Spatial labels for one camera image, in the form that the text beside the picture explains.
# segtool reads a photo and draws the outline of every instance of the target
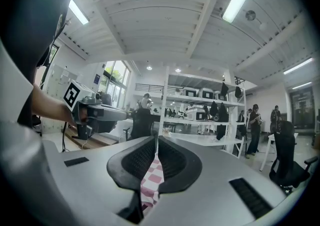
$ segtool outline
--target forearm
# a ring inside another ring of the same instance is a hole
[[[74,124],[71,111],[60,100],[46,95],[36,84],[32,91],[32,113],[41,117]]]

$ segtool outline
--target black cable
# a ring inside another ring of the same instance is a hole
[[[63,127],[63,131],[62,131],[62,152],[69,151],[69,150],[66,148],[66,144],[65,144],[65,132],[66,132],[66,127],[67,127],[67,122],[64,122],[64,127]]]

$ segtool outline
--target ceiling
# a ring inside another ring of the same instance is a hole
[[[299,0],[246,0],[233,23],[222,19],[230,0],[74,1],[89,23],[69,11],[63,35],[90,63],[149,60],[219,76],[230,69],[259,86],[320,77],[318,36]],[[309,57],[314,63],[283,75]]]

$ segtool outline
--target railing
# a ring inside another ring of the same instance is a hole
[[[167,93],[174,95],[179,89],[179,91],[182,90],[180,87],[175,86],[168,86]],[[163,85],[154,85],[154,84],[135,84],[135,90],[136,91],[143,91],[146,93],[153,92],[153,93],[164,93],[164,86]]]

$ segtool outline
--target shelf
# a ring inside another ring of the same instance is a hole
[[[202,145],[202,146],[222,146],[222,145],[240,144],[243,142],[242,140],[239,140],[239,139],[228,138],[228,136],[224,136],[221,138],[221,140],[217,140],[215,139],[216,137],[215,135],[196,135],[196,134],[169,132],[164,136],[184,140],[184,141]]]
[[[187,120],[183,118],[174,118],[174,117],[164,117],[163,122],[169,123],[178,123],[178,124],[189,124],[189,125],[196,125],[196,126],[229,126],[231,124],[235,124],[237,126],[244,125],[245,123],[231,123],[231,122],[215,122],[215,121],[193,121]]]
[[[224,104],[225,107],[235,107],[241,106],[244,107],[244,103],[238,102],[231,102],[225,100],[215,100],[215,99],[207,99],[201,97],[191,97],[185,95],[178,95],[178,94],[168,94],[166,96],[166,100],[175,103],[182,103],[182,104],[194,104],[194,105],[202,105],[202,106],[211,106],[212,102],[214,101],[217,105]]]
[[[228,93],[236,90],[235,84],[208,77],[183,73],[170,73],[168,78],[168,86],[189,87],[195,89],[210,88],[213,91],[221,91],[222,83],[225,83],[229,88]]]

